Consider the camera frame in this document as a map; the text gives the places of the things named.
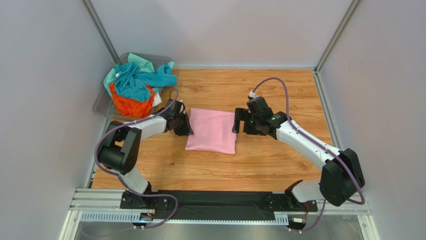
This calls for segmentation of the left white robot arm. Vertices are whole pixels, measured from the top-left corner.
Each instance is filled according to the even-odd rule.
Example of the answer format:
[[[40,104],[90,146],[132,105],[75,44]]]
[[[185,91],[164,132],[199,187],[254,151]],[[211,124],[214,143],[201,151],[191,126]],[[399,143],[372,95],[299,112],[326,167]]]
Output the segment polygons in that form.
[[[118,178],[128,192],[137,196],[146,197],[152,189],[136,166],[141,141],[168,131],[177,136],[193,135],[183,101],[169,99],[167,103],[143,119],[112,121],[94,150],[98,168]]]

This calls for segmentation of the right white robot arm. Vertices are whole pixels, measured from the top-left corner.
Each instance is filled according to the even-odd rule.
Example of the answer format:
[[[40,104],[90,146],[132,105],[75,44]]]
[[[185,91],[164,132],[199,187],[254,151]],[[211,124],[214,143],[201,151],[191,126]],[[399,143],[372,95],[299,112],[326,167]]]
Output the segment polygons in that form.
[[[313,200],[325,200],[339,207],[345,202],[362,205],[360,193],[365,179],[358,155],[350,148],[341,150],[329,145],[299,126],[282,111],[276,113],[261,96],[250,98],[247,108],[236,108],[232,131],[239,133],[240,123],[247,135],[270,136],[297,150],[319,170],[320,178],[298,180],[285,190],[287,203],[294,208]]]

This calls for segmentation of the pink t shirt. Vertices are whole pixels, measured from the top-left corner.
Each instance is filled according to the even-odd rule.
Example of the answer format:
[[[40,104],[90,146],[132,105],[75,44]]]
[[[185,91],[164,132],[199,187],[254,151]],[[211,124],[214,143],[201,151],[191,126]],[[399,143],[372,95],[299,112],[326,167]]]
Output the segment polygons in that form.
[[[192,108],[189,123],[193,134],[188,136],[185,150],[235,155],[234,117],[228,111]]]

